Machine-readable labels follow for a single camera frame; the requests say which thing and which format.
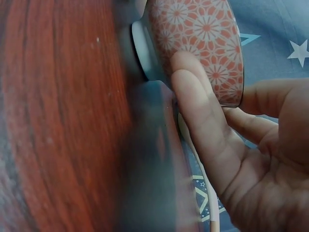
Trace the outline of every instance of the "palm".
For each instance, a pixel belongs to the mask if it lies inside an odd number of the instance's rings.
[[[241,108],[277,117],[276,124],[240,109],[223,112],[191,54],[177,53],[171,63],[181,113],[234,224],[243,231],[307,231],[309,81],[271,81],[245,91]],[[257,149],[249,149],[231,127]]]

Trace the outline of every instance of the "star print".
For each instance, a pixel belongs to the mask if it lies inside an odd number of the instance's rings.
[[[288,57],[288,59],[298,59],[301,67],[304,67],[305,58],[309,58],[309,52],[307,51],[308,40],[306,40],[302,45],[297,45],[290,41],[294,52]]]
[[[252,41],[258,39],[259,37],[261,37],[260,35],[251,35],[251,34],[240,34],[241,38],[245,38],[245,40],[243,40],[241,42],[241,46],[247,45],[249,43],[251,43]]]

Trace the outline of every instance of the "red wood grain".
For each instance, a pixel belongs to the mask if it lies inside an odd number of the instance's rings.
[[[143,82],[129,30],[120,28],[137,16],[119,19],[119,3],[0,0],[7,231],[113,231],[119,223],[124,160],[135,152],[124,147],[138,123],[128,91]]]

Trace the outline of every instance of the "finger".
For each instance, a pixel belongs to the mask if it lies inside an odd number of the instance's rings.
[[[240,108],[251,115],[268,115],[278,118],[286,96],[304,81],[306,80],[266,80],[245,87]]]
[[[196,76],[187,70],[178,70],[171,80],[197,153],[220,195],[238,173],[239,154],[244,154],[246,147],[227,123],[219,125],[210,110],[212,103]]]
[[[229,126],[256,145],[271,131],[278,131],[277,123],[247,114],[239,108],[224,109],[224,113]]]
[[[209,101],[212,102],[211,110],[217,115],[217,120],[219,123],[225,122],[225,116],[222,112],[222,108],[216,98],[211,83],[207,77],[206,71],[203,65],[200,63],[198,58],[193,54],[185,51],[176,52],[171,58],[171,66],[173,72],[177,70],[188,70],[193,75],[195,75],[203,86],[205,92],[209,97]]]

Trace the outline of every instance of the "blue fabric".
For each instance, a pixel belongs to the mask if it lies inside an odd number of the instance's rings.
[[[241,32],[245,85],[265,79],[309,77],[309,57],[307,58],[305,51],[305,48],[307,51],[309,48],[308,0],[229,0],[229,2]],[[303,64],[297,58],[288,58],[295,51],[292,43],[295,47],[303,45],[300,48],[306,57]],[[196,188],[205,191],[203,180],[199,180],[200,169],[192,154],[190,164]],[[197,193],[197,199],[201,207],[205,198]],[[206,209],[203,210],[201,217],[205,218],[207,212]],[[226,211],[221,213],[220,219],[221,231],[237,231]],[[209,231],[209,220],[205,220],[204,223],[205,231]]]

